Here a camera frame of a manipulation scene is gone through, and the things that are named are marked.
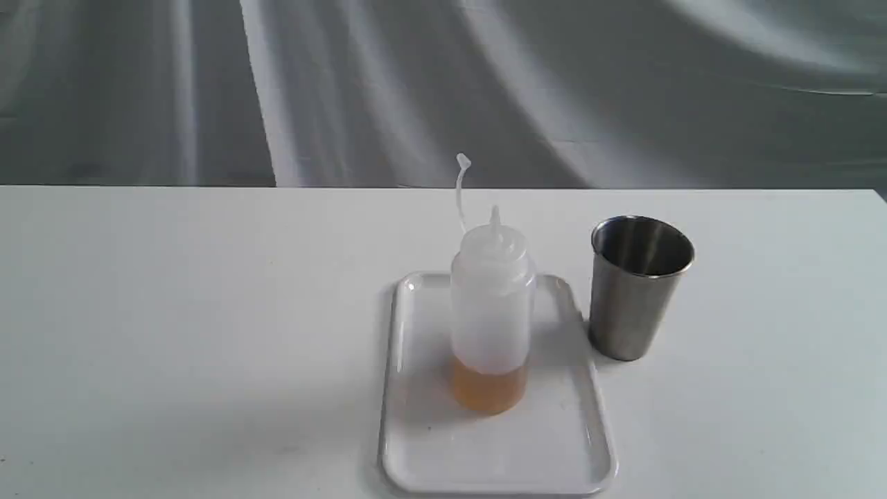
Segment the translucent plastic squeeze bottle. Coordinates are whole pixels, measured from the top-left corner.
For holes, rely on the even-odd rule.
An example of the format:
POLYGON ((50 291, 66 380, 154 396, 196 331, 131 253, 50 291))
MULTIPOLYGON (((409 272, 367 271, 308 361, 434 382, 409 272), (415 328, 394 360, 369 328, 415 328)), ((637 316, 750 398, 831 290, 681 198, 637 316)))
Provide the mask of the translucent plastic squeeze bottle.
POLYGON ((536 269, 523 233, 504 224, 498 205, 469 227, 462 189, 472 161, 459 152, 455 204, 462 242, 450 266, 450 388, 467 410, 493 416, 526 390, 536 269))

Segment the stainless steel cup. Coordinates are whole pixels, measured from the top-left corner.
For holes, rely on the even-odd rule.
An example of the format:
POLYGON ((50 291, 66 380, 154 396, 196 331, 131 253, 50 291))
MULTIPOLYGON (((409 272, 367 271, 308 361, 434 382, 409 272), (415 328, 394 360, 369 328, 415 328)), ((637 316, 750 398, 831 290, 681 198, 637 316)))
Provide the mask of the stainless steel cup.
POLYGON ((639 360, 649 351, 678 282, 696 259, 682 231, 659 219, 623 215, 590 234, 588 337, 603 355, 639 360))

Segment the white rectangular plastic tray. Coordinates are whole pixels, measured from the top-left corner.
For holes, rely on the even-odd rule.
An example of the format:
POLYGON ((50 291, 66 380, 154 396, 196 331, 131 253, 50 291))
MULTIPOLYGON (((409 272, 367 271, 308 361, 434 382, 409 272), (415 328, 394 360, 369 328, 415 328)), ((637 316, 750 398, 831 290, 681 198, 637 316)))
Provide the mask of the white rectangular plastic tray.
POLYGON ((587 497, 619 464, 570 285, 536 282, 528 386, 497 416, 450 391, 450 279, 415 272, 391 297, 378 462, 393 489, 443 497, 587 497))

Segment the grey draped backdrop cloth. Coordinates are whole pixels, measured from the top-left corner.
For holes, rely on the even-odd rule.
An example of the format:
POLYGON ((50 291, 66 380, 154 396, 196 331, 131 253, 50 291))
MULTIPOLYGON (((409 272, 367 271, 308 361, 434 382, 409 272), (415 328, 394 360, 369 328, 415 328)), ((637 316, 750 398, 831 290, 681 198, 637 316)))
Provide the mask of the grey draped backdrop cloth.
POLYGON ((3 1, 2 184, 872 189, 884 1, 3 1))

